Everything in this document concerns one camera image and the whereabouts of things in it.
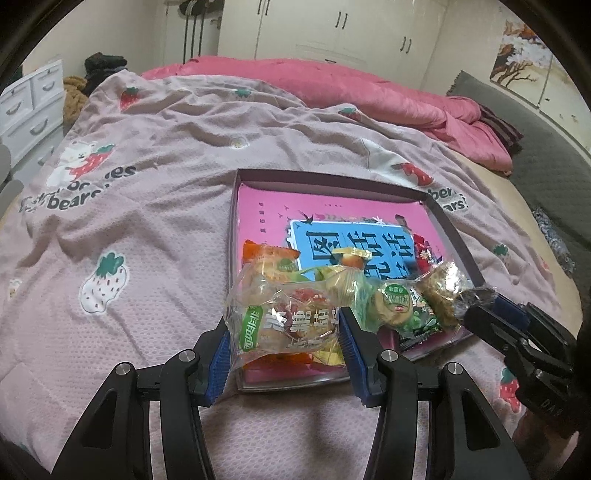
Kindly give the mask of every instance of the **tree painting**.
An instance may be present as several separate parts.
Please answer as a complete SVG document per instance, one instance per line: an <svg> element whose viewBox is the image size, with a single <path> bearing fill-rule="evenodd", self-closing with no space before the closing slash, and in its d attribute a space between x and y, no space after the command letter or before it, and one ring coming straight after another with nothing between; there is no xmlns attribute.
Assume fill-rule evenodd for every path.
<svg viewBox="0 0 591 480"><path fill-rule="evenodd" d="M543 83L551 60L552 52L530 27L507 21L491 80L511 89L513 82Z"/></svg>

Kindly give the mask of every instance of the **drawer handle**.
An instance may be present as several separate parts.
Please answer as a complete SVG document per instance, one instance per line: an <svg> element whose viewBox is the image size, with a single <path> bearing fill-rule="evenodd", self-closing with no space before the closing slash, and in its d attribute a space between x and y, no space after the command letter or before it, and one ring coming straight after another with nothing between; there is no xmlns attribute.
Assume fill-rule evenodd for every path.
<svg viewBox="0 0 591 480"><path fill-rule="evenodd" d="M31 128L29 130L31 135L40 135L45 130L45 127L47 126L48 123L49 123L49 119L46 118L45 121L43 122L43 126L41 128L37 128L37 127Z"/></svg>
<svg viewBox="0 0 591 480"><path fill-rule="evenodd" d="M47 85L44 85L43 86L43 91L44 92L49 92L49 90L51 90L53 87L55 87L55 85L56 85L56 81L54 80L53 82L48 83Z"/></svg>
<svg viewBox="0 0 591 480"><path fill-rule="evenodd" d="M46 153L41 158L39 158L39 160L37 160L37 163L39 163L39 165L41 165L41 166L45 165L47 160L54 154L55 151L56 151L56 148L52 147L48 153Z"/></svg>
<svg viewBox="0 0 591 480"><path fill-rule="evenodd" d="M22 105L22 101L18 102L18 104L15 107L9 108L8 110L6 110L6 114L7 115L14 115L16 112L18 112L18 109L21 107Z"/></svg>

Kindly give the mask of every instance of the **pink blanket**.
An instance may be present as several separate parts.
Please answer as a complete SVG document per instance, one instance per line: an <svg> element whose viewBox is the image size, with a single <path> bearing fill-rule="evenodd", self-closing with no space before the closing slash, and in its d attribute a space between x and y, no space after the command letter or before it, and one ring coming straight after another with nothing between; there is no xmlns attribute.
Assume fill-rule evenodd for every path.
<svg viewBox="0 0 591 480"><path fill-rule="evenodd" d="M373 119L416 128L491 170L512 170L507 150L493 130L479 121L480 107L469 98L420 92L341 65L306 60L199 57L184 65L149 70L143 77L188 75L263 80L296 95L310 108L352 103Z"/></svg>

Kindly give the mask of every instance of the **white drawer unit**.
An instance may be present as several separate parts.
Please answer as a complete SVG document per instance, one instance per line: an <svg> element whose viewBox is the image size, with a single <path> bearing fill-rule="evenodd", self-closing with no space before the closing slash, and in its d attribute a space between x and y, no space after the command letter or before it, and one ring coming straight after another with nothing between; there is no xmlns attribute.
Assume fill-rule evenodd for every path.
<svg viewBox="0 0 591 480"><path fill-rule="evenodd" d="M61 60L26 75L0 96L0 144L10 150L14 177L25 184L63 138L65 100Z"/></svg>
<svg viewBox="0 0 591 480"><path fill-rule="evenodd" d="M25 185L35 178L41 167L51 158L64 139L62 126L50 132L13 169L12 178Z"/></svg>
<svg viewBox="0 0 591 480"><path fill-rule="evenodd" d="M14 167L35 145L63 123L65 92L40 105L24 121L0 135L11 153Z"/></svg>
<svg viewBox="0 0 591 480"><path fill-rule="evenodd" d="M19 80L0 96L0 131L10 128L33 111L31 82Z"/></svg>
<svg viewBox="0 0 591 480"><path fill-rule="evenodd" d="M59 95L64 89L64 72L61 60L37 70L31 78L31 83L35 108L54 95Z"/></svg>

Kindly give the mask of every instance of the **blue gripper pad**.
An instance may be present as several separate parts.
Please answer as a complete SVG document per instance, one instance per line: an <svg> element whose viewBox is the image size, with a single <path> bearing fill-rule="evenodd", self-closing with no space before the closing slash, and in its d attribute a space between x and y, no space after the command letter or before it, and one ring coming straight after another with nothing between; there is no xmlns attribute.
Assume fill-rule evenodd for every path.
<svg viewBox="0 0 591 480"><path fill-rule="evenodd" d="M530 319L526 312L503 295L496 298L492 312L522 332L527 332L530 328Z"/></svg>
<svg viewBox="0 0 591 480"><path fill-rule="evenodd" d="M380 406L386 379L378 371L377 356L383 349L375 334L361 330L348 307L339 311L339 343L355 395L367 408Z"/></svg>
<svg viewBox="0 0 591 480"><path fill-rule="evenodd" d="M228 373L230 373L230 332L226 331L209 364L209 383L204 395L208 405L204 406L213 405L222 394Z"/></svg>

